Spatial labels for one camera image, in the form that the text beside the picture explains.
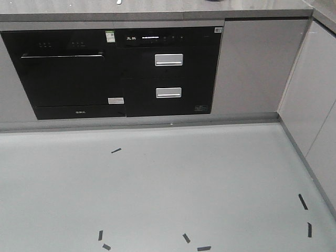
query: label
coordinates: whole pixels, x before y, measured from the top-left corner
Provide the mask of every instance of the label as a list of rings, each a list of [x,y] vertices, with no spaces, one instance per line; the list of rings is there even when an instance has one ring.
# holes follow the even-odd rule
[[[222,27],[215,27],[215,33],[222,33],[223,28]]]
[[[123,97],[108,98],[109,104],[124,104]]]
[[[106,35],[106,42],[107,43],[115,43],[116,42],[116,38],[114,37],[114,30],[106,30],[105,35]]]
[[[195,106],[195,112],[205,112],[208,111],[207,105],[196,105]]]

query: kitchen counter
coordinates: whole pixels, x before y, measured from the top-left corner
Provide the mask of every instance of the kitchen counter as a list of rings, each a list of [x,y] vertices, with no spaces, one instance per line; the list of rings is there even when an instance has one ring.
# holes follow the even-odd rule
[[[314,8],[313,17],[336,33],[336,0],[305,0]]]
[[[334,0],[5,0],[0,22],[157,21],[313,15],[336,32]]]

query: appliance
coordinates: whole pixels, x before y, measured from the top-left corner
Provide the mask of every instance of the appliance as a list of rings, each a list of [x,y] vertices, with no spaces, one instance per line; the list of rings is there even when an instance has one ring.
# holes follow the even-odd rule
[[[125,116],[116,44],[107,43],[112,34],[106,30],[2,32],[37,119]]]
[[[4,31],[37,119],[210,113],[222,27]]]
[[[210,113],[222,29],[116,30],[127,116]]]

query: silver drawer handle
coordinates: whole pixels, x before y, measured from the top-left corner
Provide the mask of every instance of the silver drawer handle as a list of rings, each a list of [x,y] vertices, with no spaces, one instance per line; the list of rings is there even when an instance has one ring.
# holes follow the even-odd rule
[[[167,93],[167,94],[159,94],[157,97],[165,97],[165,98],[173,98],[173,97],[181,97],[179,93]]]
[[[177,65],[177,66],[181,66],[182,65],[182,61],[172,61],[172,62],[156,62],[156,65],[160,65],[160,66],[172,66],[172,65]]]
[[[183,54],[155,54],[156,67],[183,66]]]
[[[156,98],[181,98],[182,88],[157,88]]]

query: gray floor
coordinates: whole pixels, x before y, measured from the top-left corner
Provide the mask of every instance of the gray floor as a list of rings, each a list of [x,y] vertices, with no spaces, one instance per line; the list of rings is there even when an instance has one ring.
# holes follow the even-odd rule
[[[336,251],[336,224],[278,123],[0,143],[2,252]]]

